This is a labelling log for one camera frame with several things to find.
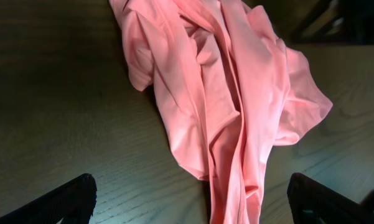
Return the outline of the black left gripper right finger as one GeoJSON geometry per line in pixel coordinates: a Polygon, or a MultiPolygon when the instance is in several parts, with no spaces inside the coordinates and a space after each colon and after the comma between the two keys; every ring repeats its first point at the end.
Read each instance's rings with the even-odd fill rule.
{"type": "Polygon", "coordinates": [[[287,196],[294,224],[374,223],[374,190],[356,203],[302,173],[294,173],[287,196]]]}

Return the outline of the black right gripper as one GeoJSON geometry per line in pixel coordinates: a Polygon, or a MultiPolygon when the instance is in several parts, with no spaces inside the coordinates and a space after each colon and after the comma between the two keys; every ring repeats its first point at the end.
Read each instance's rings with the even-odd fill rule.
{"type": "Polygon", "coordinates": [[[320,0],[291,32],[294,44],[374,44],[374,0],[320,0]],[[330,19],[313,34],[304,35],[326,11],[330,19]]]}

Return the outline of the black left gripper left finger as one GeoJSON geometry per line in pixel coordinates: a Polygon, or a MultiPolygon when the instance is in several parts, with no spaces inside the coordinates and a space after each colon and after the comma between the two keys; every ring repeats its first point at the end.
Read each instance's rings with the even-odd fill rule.
{"type": "Polygon", "coordinates": [[[0,217],[0,224],[88,224],[96,205],[96,193],[93,176],[82,174],[0,217]]]}

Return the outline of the pink cloth garment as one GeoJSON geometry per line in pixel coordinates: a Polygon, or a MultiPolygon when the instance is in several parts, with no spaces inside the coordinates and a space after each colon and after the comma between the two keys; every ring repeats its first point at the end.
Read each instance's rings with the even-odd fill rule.
{"type": "Polygon", "coordinates": [[[211,223],[258,223],[274,146],[329,113],[305,56],[263,6],[243,1],[111,0],[131,84],[153,86],[172,155],[210,184],[211,223]]]}

